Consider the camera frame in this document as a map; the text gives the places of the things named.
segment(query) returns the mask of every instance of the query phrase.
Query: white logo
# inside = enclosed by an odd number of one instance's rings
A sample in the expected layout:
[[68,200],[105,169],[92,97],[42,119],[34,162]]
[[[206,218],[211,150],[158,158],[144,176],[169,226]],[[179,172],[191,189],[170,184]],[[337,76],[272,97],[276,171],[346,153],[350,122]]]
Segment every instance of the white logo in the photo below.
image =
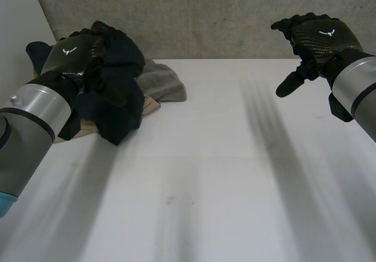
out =
[[321,32],[321,31],[319,31],[320,34],[329,35],[329,36],[331,36],[331,37],[333,36],[334,32],[335,32],[334,29],[333,29],[333,31],[328,32],[328,33],[325,33],[325,32]]
[[63,53],[65,53],[65,55],[68,55],[69,53],[73,52],[77,47],[75,47],[74,49],[71,49],[70,51],[66,51],[65,49],[63,49]]

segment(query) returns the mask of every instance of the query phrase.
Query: black glove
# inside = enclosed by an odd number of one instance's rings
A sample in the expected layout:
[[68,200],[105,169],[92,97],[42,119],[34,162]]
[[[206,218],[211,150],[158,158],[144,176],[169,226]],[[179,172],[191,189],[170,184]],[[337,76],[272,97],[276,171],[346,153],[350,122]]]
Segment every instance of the black glove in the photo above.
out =
[[289,74],[277,88],[276,94],[281,98],[295,91],[305,79],[327,78],[324,68],[336,54],[347,49],[362,52],[359,41],[349,27],[328,15],[294,15],[272,24],[271,28],[283,32],[294,54],[302,60],[296,71]]
[[102,79],[102,65],[111,38],[101,32],[82,29],[53,46],[42,74],[55,71],[74,81],[78,94],[97,92],[112,105],[123,107],[126,99]]

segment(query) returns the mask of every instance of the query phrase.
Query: robotic arm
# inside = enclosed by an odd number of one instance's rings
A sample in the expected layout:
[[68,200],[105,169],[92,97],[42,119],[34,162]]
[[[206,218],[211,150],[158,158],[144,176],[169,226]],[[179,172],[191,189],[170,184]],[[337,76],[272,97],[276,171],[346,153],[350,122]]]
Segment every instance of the robotic arm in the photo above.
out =
[[302,59],[296,71],[277,88],[283,98],[304,80],[319,76],[331,88],[331,112],[339,119],[355,119],[376,142],[376,57],[363,49],[349,27],[337,18],[309,13],[274,23]]
[[[332,90],[332,113],[345,122],[355,118],[376,141],[376,57],[362,51],[347,25],[327,15],[307,14],[271,27],[282,31],[302,58],[277,88],[277,96],[291,94],[305,79],[324,77]],[[59,41],[42,75],[0,108],[0,217],[17,201],[55,137],[69,140],[80,130],[74,110],[78,94],[94,90],[115,106],[126,104],[100,77],[110,40],[83,31]]]
[[78,94],[94,90],[115,106],[125,105],[100,77],[105,50],[104,38],[88,32],[59,41],[42,75],[0,108],[0,217],[17,201],[55,137],[69,140],[80,131]]

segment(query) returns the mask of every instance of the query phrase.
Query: black band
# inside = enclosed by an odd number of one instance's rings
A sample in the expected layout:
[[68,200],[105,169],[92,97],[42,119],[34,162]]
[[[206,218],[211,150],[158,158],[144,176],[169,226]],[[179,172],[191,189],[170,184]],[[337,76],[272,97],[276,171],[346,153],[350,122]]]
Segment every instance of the black band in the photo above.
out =
[[41,118],[39,118],[39,117],[37,117],[37,116],[27,112],[27,111],[24,111],[22,109],[18,109],[18,108],[2,108],[2,109],[0,109],[0,112],[13,113],[13,114],[21,115],[25,118],[30,119],[31,121],[34,121],[40,127],[45,129],[45,131],[50,135],[52,142],[55,141],[55,133],[53,132],[52,128],[46,122],[44,122]]
[[0,150],[5,146],[7,141],[9,140],[9,137],[12,133],[11,125],[9,125],[8,120],[4,117],[6,125],[5,125],[5,131],[4,134],[0,137]]
[[351,105],[351,115],[355,116],[355,110],[357,109],[358,105],[362,102],[362,100],[366,96],[368,96],[369,93],[373,92],[373,90],[376,90],[376,83],[373,83],[371,86],[366,88],[363,92],[361,92],[360,95],[357,96],[357,98]]

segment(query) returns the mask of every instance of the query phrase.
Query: pile of clothes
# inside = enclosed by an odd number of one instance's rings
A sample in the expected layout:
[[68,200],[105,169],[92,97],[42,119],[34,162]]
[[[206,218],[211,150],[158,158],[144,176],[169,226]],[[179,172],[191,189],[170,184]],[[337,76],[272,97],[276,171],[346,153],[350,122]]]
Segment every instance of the pile of clothes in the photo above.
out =
[[[102,78],[124,95],[127,104],[122,108],[113,106],[96,92],[77,96],[74,108],[81,119],[81,131],[75,137],[98,132],[119,145],[131,130],[140,127],[143,115],[160,107],[160,102],[183,102],[187,95],[176,73],[166,65],[145,61],[140,49],[125,33],[101,21],[91,27],[91,30],[98,29],[112,38],[106,50]],[[43,42],[32,42],[26,47],[35,75],[41,75],[52,47]]]

